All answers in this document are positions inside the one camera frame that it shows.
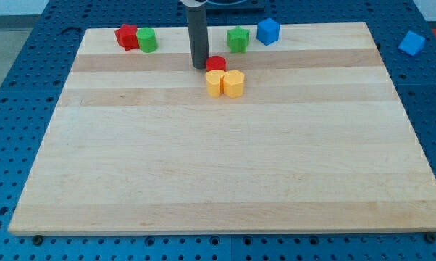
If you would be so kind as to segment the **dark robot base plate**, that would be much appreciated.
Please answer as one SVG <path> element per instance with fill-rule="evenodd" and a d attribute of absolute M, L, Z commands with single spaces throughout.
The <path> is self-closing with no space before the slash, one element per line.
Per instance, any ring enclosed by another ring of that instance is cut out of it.
<path fill-rule="evenodd" d="M 266 0 L 208 0 L 207 11 L 260 11 L 264 10 Z"/>

